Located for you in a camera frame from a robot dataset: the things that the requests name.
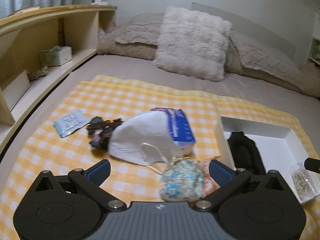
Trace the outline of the beige quilted pillow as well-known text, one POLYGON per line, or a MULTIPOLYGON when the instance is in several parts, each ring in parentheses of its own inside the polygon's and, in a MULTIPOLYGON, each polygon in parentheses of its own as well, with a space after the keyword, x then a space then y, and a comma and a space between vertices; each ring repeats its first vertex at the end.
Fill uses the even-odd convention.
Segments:
POLYGON ((163 16, 163 13, 133 16, 100 39, 97 53, 154 60, 163 16))
POLYGON ((319 97, 319 68, 313 63, 297 67, 284 52, 235 30, 231 32, 225 71, 319 97))

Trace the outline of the white headboard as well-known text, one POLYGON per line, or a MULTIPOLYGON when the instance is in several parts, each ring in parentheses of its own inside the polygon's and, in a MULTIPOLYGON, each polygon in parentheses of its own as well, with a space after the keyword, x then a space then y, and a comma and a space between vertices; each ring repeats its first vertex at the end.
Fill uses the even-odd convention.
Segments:
POLYGON ((190 9, 206 12, 213 16, 219 16, 224 20, 231 22, 234 30, 246 34, 247 36, 258 40, 263 44, 277 48, 291 58, 296 65, 298 65, 298 61, 295 58, 297 47, 262 25, 259 25, 237 14, 201 3, 193 2, 190 9))

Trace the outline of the light blue wipe packet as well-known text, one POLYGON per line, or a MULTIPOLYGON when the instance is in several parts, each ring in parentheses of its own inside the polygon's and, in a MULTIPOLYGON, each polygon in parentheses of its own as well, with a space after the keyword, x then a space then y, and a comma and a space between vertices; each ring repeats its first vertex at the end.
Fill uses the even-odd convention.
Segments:
POLYGON ((68 113, 53 122, 53 126, 61 138, 65 138, 90 122, 90 118, 81 110, 68 113))

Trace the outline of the white closet shelf unit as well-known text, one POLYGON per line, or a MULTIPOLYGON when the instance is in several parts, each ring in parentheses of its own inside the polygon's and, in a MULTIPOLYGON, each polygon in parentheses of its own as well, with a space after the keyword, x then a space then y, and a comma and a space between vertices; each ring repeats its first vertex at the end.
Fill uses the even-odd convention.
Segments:
POLYGON ((319 61, 319 12, 315 12, 313 18, 307 20, 302 33, 304 38, 303 63, 319 61))

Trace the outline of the black fabric pouch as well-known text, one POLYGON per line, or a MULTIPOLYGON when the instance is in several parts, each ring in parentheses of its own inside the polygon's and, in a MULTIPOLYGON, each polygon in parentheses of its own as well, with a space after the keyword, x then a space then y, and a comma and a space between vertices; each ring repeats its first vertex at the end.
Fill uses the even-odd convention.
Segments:
POLYGON ((253 140, 243 132, 232 132, 227 141, 236 168, 244 168, 253 175, 266 174, 259 150, 253 140))

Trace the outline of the clear bag of beige cord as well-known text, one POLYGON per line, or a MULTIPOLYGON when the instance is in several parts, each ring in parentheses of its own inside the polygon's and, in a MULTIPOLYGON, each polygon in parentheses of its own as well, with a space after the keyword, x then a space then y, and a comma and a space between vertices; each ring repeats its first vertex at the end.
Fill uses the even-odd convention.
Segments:
POLYGON ((315 198, 317 190, 304 165, 296 163, 291 167, 290 172, 299 200, 304 203, 315 198))

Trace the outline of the white shallow cardboard box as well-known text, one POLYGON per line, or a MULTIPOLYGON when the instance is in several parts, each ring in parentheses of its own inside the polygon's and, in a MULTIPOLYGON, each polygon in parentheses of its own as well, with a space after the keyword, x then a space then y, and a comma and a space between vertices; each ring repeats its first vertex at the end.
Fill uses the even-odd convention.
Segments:
POLYGON ((299 197, 291 174, 309 156, 297 134, 288 127, 221 116, 214 128, 220 151, 219 161, 236 170, 227 140, 233 132, 243 132, 253 140, 265 170, 277 170, 299 197))

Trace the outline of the blue floral drawstring pouch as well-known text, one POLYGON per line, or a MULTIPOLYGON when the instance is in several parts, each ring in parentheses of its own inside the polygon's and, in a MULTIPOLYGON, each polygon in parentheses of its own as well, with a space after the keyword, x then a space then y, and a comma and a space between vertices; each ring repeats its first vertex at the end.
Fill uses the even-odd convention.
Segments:
POLYGON ((176 158, 163 172, 159 194, 166 202, 193 202, 202 198, 203 185, 199 164, 189 158, 176 158))

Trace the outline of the woven item on shelf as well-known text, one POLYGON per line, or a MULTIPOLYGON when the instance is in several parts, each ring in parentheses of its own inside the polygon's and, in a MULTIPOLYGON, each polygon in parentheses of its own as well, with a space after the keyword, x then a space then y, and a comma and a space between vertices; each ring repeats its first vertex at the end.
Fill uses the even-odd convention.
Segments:
POLYGON ((28 78, 30 82, 39 80, 48 75, 48 67, 43 66, 38 70, 28 73, 28 78))

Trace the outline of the tissue box on shelf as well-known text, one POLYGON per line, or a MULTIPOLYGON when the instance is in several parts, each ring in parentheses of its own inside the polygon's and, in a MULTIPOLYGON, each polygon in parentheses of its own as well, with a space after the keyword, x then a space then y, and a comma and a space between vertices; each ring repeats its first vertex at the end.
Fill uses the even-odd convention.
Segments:
POLYGON ((40 61, 43 66, 62 66, 72 60, 72 49, 69 46, 54 46, 50 50, 40 52, 40 61))

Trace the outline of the white face mask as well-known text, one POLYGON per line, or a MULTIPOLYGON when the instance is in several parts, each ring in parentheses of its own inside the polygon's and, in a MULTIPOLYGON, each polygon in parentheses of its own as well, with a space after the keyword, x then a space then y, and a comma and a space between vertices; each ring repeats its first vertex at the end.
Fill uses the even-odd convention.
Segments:
POLYGON ((167 115, 159 111, 150 111, 124 121, 112 132, 108 143, 109 155, 162 174, 152 165, 169 165, 172 159, 183 157, 183 151, 169 135, 167 122, 167 115))

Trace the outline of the grey bed cover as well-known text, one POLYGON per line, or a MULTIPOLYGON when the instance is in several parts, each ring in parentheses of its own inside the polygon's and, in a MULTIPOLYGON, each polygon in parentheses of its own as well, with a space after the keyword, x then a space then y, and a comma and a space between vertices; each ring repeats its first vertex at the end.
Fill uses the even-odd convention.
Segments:
POLYGON ((319 151, 319 100, 263 80, 227 73, 221 82, 210 82, 169 73, 153 66, 151 61, 116 55, 97 55, 61 81, 37 105, 8 146, 1 152, 1 163, 15 160, 28 137, 46 120, 59 102, 79 81, 91 81, 96 75, 134 79, 180 90, 202 90, 260 103, 295 116, 319 151))

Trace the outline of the beige quilted pillow right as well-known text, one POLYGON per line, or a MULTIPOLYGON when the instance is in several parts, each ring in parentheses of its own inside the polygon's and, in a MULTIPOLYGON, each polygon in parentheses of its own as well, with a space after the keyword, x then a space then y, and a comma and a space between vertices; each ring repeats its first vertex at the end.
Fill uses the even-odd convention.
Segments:
POLYGON ((319 97, 319 68, 313 63, 297 67, 284 52, 235 30, 231 32, 225 71, 319 97))

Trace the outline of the blue floral tissue pack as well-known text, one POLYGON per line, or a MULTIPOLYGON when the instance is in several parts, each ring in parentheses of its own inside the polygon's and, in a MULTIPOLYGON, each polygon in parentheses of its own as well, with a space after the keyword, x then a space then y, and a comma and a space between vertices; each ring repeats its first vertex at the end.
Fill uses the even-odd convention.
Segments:
POLYGON ((152 108, 151 111, 166 114, 168 133, 171 139, 180 148, 183 155, 191 155, 196 139, 184 111, 165 107, 152 108))

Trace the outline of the brown crocheted yarn piece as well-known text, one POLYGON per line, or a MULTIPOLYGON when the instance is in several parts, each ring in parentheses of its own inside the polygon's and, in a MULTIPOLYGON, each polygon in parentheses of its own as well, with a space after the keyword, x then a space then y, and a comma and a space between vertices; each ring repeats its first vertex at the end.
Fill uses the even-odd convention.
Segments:
POLYGON ((93 148, 108 151, 108 144, 113 131, 123 123, 121 118, 103 120, 96 116, 88 123, 86 129, 90 138, 89 144, 93 148))

